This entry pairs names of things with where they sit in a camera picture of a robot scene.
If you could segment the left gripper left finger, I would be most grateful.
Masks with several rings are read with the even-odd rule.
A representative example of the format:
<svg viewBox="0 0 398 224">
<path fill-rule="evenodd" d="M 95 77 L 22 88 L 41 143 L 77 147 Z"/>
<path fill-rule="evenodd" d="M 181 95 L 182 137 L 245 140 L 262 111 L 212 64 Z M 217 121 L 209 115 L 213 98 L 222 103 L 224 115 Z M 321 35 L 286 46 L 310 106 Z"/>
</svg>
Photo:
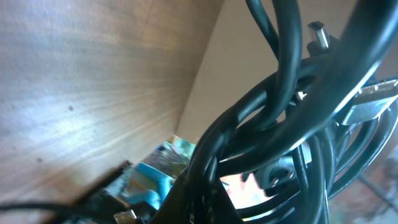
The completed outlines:
<svg viewBox="0 0 398 224">
<path fill-rule="evenodd" d="M 129 210 L 131 206 L 124 201 L 134 164 L 126 161 L 110 172 L 91 190 L 77 199 L 72 205 L 91 212 L 106 215 L 114 221 L 114 214 Z"/>
</svg>

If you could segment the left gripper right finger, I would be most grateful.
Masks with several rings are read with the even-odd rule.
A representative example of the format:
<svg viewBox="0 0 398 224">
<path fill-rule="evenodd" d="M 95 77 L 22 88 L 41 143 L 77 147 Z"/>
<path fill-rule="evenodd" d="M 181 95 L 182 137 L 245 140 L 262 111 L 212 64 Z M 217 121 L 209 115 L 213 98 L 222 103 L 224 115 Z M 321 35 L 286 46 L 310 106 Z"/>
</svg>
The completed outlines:
<svg viewBox="0 0 398 224">
<path fill-rule="evenodd" d="M 214 185 L 187 184 L 180 174 L 149 224 L 242 224 L 221 181 Z"/>
</svg>

